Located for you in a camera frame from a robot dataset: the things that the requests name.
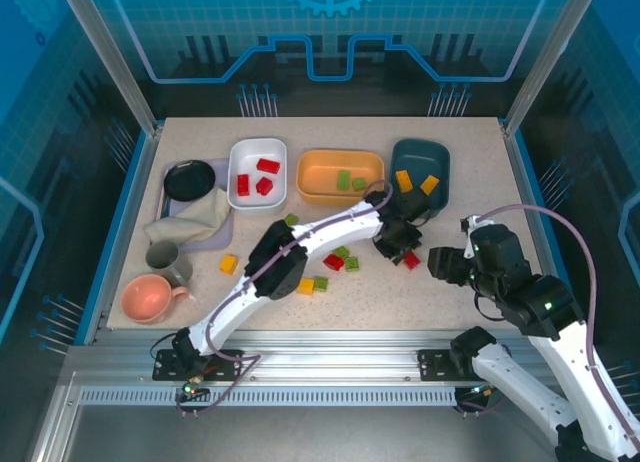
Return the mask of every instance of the dark teal bowl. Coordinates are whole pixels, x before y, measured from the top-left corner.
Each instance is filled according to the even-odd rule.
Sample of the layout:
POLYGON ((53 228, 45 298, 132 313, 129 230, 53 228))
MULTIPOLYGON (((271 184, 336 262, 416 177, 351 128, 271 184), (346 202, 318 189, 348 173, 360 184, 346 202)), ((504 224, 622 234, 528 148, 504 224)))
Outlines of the dark teal bowl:
POLYGON ((409 172, 413 187, 420 187, 427 177, 433 175, 440 182, 433 189, 431 199, 432 214, 435 217, 449 202, 449 169, 451 157, 449 151, 437 142, 422 139, 402 139, 393 146, 391 154, 391 172, 389 179, 393 190, 397 191, 396 172, 409 172))

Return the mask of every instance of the pink cup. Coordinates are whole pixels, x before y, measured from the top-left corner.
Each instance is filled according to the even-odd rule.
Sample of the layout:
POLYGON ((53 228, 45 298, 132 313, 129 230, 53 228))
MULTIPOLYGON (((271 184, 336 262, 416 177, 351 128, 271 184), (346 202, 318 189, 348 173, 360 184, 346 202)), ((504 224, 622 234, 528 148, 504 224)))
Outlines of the pink cup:
POLYGON ((141 275, 125 287, 120 307, 124 315, 138 324, 157 324, 171 312, 175 302, 182 302, 188 295, 189 289, 171 289, 164 277, 141 275))

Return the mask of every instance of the gray mug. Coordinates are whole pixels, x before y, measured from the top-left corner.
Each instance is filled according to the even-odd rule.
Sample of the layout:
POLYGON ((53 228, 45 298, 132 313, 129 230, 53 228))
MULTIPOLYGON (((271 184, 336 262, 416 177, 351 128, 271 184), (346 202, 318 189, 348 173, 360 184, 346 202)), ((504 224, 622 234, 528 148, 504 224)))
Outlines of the gray mug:
POLYGON ((167 279, 171 287, 186 286, 193 275, 193 267, 187 258, 169 240, 161 240, 149 247, 145 259, 151 270, 167 279))

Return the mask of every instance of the green block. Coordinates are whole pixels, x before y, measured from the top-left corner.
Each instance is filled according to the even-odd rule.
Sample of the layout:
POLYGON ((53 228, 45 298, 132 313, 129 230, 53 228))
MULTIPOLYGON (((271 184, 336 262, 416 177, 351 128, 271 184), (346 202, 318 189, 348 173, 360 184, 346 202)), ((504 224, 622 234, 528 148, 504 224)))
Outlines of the green block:
POLYGON ((360 270, 360 264, 357 257, 347 257, 344 259, 344 267, 347 272, 357 272, 360 270))
POLYGON ((357 177, 351 181, 353 190, 364 190, 367 188, 367 181, 364 177, 357 177))
POLYGON ((329 287, 329 279, 326 277, 313 278, 313 290, 318 292, 326 292, 329 287))
POLYGON ((338 247, 336 250, 334 250, 333 253, 334 255, 337 255, 341 259, 346 259, 347 257, 349 257, 349 254, 351 252, 349 252, 349 249, 347 249, 344 245, 342 245, 338 247))
POLYGON ((351 180, 351 172, 348 170, 338 172, 338 190, 349 190, 349 180, 351 180))
POLYGON ((289 214, 284 218, 284 223, 291 227, 292 225, 296 225, 299 220, 296 214, 289 214))

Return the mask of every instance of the yellow block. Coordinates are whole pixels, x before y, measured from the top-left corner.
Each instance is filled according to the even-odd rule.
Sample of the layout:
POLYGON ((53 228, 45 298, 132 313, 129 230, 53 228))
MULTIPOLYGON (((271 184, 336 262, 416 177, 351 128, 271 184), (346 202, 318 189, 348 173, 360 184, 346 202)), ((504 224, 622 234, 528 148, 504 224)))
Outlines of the yellow block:
POLYGON ((399 170, 396 172, 396 180, 398 181, 398 187, 403 194, 413 189, 413 184, 409 178, 409 172, 406 170, 399 170))
POLYGON ((230 254, 226 254, 220 262, 220 270, 228 275, 232 275, 237 266, 238 258, 230 254))
POLYGON ((296 289, 296 292, 298 292, 299 294, 304 294, 304 295, 313 294, 313 279, 309 279, 307 277, 303 277, 300 280, 300 285, 298 285, 298 288, 296 289))
POLYGON ((431 192, 433 192, 433 189, 436 188, 436 185, 438 185, 439 182, 440 182, 439 178, 434 177, 433 175, 430 175, 429 177, 427 177, 427 180, 425 180, 422 183, 420 188, 425 194, 431 195, 431 192))

